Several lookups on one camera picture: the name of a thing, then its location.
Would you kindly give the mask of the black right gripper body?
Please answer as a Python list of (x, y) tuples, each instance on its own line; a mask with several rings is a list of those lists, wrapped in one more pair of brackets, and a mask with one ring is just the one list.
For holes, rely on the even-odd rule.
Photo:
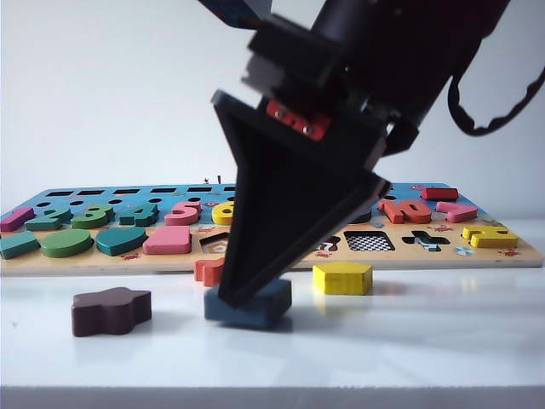
[(374, 164), (411, 147), (422, 104), (418, 14), (326, 14), (311, 29), (279, 16), (250, 41), (245, 82), (297, 142)]

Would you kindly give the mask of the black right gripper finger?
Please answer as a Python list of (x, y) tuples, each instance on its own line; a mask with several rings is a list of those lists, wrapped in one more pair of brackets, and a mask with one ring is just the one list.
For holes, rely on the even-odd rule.
[(219, 297), (238, 307), (389, 190), (386, 124), (343, 110), (313, 141), (223, 91), (213, 105), (238, 166)]

